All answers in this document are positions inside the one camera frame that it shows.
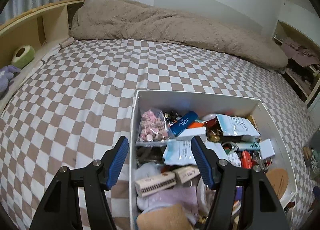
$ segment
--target beige blanket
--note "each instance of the beige blanket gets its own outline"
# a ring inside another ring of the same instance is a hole
[[[274,42],[241,28],[188,12],[130,0],[86,0],[73,19],[75,39],[173,42],[233,54],[268,69],[288,63]]]

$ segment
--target transparent plastic bag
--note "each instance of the transparent plastic bag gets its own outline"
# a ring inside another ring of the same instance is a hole
[[[161,110],[151,108],[140,111],[141,121],[136,146],[162,147],[167,145],[168,140],[175,139]]]

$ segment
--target bed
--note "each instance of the bed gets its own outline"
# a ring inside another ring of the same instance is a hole
[[[19,229],[28,229],[46,187],[66,165],[86,166],[129,137],[137,89],[195,91],[259,98],[275,121],[296,175],[291,224],[312,202],[301,147],[316,127],[279,73],[221,52],[139,39],[75,40],[51,56],[16,90],[0,119],[1,204]],[[129,229],[126,160],[106,192],[115,223]],[[84,229],[89,222],[79,190]]]

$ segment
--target screw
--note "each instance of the screw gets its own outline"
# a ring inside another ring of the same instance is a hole
[[[228,161],[226,161],[225,159],[220,159],[218,162],[221,166],[226,166],[228,164]]]
[[[94,165],[96,167],[100,166],[100,164],[101,164],[101,160],[99,160],[99,159],[95,159],[94,161],[92,161],[92,165]]]
[[[254,165],[254,166],[253,166],[253,170],[254,170],[255,172],[260,172],[260,171],[261,171],[261,168],[260,168],[259,166],[257,166],[257,165]]]
[[[67,170],[68,170],[68,167],[67,167],[67,166],[62,166],[61,168],[59,168],[59,171],[60,171],[61,173],[65,173]]]

